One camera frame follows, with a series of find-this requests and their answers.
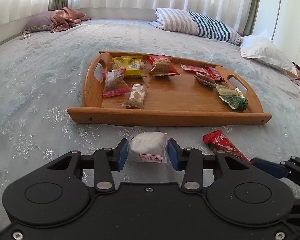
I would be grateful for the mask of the dark red bar packet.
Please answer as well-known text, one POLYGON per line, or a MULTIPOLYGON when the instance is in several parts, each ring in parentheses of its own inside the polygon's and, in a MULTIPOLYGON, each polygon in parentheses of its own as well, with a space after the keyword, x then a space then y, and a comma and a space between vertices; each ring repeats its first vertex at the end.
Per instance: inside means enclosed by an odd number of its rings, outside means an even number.
POLYGON ((247 163, 250 160, 223 134, 222 130, 216 130, 203 136, 203 142, 213 153, 224 151, 231 153, 247 163))

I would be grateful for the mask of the white red pastry packet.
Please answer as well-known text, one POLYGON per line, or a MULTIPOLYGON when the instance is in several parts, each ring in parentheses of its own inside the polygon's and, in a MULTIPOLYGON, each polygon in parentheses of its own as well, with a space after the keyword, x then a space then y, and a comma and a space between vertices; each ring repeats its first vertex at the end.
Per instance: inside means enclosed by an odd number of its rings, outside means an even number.
POLYGON ((137 134, 128 145, 128 161, 168 163, 168 134, 145 132, 137 134))

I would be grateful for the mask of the beige biscuit packet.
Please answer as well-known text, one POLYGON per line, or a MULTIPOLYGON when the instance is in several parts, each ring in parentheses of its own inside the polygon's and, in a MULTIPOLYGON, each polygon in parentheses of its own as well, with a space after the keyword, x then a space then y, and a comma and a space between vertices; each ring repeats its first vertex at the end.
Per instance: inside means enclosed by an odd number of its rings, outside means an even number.
POLYGON ((143 109, 148 86, 140 83, 134 83, 129 94, 128 100, 122 104, 123 107, 143 109))

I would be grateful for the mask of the pink clear snack packet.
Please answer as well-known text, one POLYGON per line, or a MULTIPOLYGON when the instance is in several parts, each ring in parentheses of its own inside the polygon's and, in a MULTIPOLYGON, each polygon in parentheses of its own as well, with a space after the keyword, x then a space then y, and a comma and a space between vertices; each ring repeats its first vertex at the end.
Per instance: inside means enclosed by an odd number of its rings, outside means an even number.
POLYGON ((124 81, 125 69, 103 72, 104 89, 103 98, 110 98, 130 92, 129 86, 124 81))

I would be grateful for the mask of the green pea snack packet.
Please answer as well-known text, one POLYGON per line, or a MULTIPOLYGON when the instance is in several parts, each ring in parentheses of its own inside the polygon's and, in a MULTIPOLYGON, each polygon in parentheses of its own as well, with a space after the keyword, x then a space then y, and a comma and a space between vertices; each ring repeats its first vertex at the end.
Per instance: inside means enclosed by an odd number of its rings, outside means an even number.
POLYGON ((226 102, 233 110, 244 111, 248 107, 248 100, 241 96, 220 95, 219 98, 226 102))

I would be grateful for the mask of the brown chocolate packet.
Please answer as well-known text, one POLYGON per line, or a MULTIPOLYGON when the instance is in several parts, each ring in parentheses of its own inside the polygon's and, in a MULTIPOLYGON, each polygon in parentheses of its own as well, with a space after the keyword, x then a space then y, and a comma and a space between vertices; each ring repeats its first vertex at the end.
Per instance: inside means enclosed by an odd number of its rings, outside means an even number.
POLYGON ((211 87, 211 88, 216 88, 215 80, 208 77, 208 76, 206 76, 206 75, 204 75, 204 74, 196 72, 195 75, 194 75, 194 78, 204 86, 211 87))

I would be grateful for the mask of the red chocolate bar packet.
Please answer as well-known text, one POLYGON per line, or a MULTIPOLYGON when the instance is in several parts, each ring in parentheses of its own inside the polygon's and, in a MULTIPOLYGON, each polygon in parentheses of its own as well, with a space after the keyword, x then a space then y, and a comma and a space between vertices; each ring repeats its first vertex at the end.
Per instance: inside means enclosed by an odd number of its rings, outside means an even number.
POLYGON ((224 82, 224 78, 215 67, 211 65, 205 65, 205 69, 216 82, 224 82))

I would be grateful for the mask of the red nut snack bag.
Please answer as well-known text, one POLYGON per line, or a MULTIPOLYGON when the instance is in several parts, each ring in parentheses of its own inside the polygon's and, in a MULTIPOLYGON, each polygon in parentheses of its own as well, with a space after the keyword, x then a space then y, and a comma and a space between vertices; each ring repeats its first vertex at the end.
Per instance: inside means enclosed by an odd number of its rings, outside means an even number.
POLYGON ((149 71, 150 77, 175 76, 180 73, 176 70, 171 60, 164 55, 149 55, 147 61, 152 69, 149 71))

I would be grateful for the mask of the yellow snack packet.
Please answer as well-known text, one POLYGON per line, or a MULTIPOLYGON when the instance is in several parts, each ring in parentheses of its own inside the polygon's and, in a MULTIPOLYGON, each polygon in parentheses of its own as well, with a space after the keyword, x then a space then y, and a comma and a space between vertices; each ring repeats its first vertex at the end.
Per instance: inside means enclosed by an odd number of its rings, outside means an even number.
POLYGON ((146 77, 143 74, 144 60, 142 56, 119 56, 112 58, 112 71, 123 71, 125 77, 146 77))

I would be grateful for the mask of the gold wafer packet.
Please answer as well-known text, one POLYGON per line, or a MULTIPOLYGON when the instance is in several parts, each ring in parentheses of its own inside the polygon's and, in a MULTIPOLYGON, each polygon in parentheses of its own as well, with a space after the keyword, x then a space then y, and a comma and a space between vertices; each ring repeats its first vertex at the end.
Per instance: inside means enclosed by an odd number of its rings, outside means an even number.
POLYGON ((229 95, 229 96, 237 96, 237 97, 245 98, 243 93, 238 88, 232 89, 223 85, 216 84, 216 89, 220 96, 229 95))

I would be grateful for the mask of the wooden serving tray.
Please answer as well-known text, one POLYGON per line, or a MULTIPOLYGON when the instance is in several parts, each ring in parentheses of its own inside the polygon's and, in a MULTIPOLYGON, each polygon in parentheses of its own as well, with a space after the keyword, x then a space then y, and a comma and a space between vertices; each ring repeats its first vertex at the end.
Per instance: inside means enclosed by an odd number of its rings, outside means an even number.
POLYGON ((229 81, 234 78, 243 86, 242 92, 248 100, 248 107, 243 111, 231 109, 219 98, 215 89, 199 84, 194 74, 181 68, 183 64, 204 66, 204 61, 182 57, 170 58, 179 75, 150 77, 148 74, 152 67, 146 62, 143 68, 146 77, 126 79, 129 86, 143 83, 149 87, 143 109, 123 106, 128 94, 103 98, 104 81, 95 77, 96 67, 101 65, 103 70, 109 71, 114 57, 132 55, 133 52, 126 51, 100 51, 92 60, 83 82, 83 105, 67 109, 74 122, 119 126, 225 126, 265 124, 272 117, 263 111, 254 90, 238 74, 214 65, 225 80, 223 85, 234 88, 229 81))

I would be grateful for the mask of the white pillow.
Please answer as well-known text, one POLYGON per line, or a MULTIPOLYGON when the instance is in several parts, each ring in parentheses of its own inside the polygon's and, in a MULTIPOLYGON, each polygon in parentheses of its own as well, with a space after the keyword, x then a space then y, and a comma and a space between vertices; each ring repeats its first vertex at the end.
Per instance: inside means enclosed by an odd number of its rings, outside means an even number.
POLYGON ((241 39, 241 57, 253 59, 268 67, 297 77, 296 67, 271 41, 267 29, 258 35, 248 35, 241 39))

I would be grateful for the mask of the striped folded quilt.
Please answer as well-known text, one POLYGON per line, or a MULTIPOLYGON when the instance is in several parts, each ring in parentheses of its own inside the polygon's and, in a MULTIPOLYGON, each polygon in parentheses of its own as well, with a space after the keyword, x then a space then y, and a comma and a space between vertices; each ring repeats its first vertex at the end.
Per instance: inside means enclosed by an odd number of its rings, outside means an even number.
POLYGON ((149 24, 164 31, 189 34, 234 45, 241 43, 241 36, 232 27, 197 12, 158 8, 155 10, 155 15, 157 19, 149 24))

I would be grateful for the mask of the pink crumpled cloth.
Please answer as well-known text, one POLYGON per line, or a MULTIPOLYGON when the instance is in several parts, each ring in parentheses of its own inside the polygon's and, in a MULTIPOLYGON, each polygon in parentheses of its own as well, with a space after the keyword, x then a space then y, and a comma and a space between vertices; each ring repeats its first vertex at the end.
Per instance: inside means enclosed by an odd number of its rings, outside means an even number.
POLYGON ((79 26, 83 21, 88 20, 91 20, 91 18, 83 12, 71 8, 63 8, 62 10, 57 10, 51 16, 51 21, 53 23, 51 32, 66 31, 70 28, 79 26))

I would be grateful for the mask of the purple pillow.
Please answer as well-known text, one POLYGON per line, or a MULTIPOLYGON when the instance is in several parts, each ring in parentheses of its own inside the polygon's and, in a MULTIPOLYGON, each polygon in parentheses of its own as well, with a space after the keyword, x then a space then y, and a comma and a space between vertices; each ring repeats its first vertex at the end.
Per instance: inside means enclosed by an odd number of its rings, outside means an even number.
POLYGON ((55 12, 57 11, 56 10, 46 11, 32 16, 29 22, 27 22, 27 24, 23 28, 23 31, 27 31, 29 33, 34 33, 39 31, 51 31, 53 27, 51 16, 55 12))

